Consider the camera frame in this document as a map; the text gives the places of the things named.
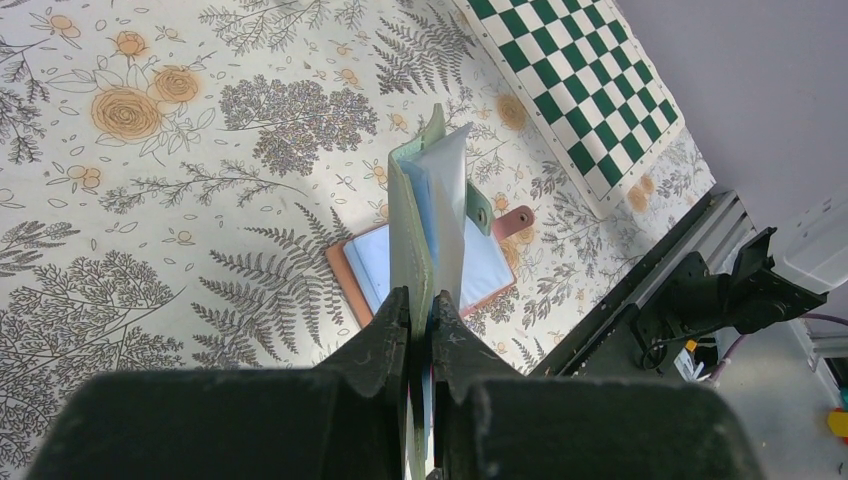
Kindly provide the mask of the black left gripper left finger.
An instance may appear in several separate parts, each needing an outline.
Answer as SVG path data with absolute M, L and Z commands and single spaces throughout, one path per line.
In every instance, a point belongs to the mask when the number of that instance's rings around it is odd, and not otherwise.
M 93 377 L 71 397 L 31 479 L 400 479 L 410 302 L 309 369 Z

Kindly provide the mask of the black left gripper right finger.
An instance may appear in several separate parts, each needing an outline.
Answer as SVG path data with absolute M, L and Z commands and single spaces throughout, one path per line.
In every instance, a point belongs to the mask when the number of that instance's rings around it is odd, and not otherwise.
M 446 479 L 760 479 L 730 406 L 693 383 L 528 377 L 435 297 L 434 463 Z

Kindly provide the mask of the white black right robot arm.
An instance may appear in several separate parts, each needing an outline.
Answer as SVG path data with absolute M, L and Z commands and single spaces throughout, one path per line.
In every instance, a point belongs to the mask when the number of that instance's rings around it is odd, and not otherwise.
M 826 303 L 847 281 L 847 189 L 747 241 L 728 273 L 693 251 L 629 311 L 643 370 L 662 372 L 689 340 L 727 327 L 752 334 Z

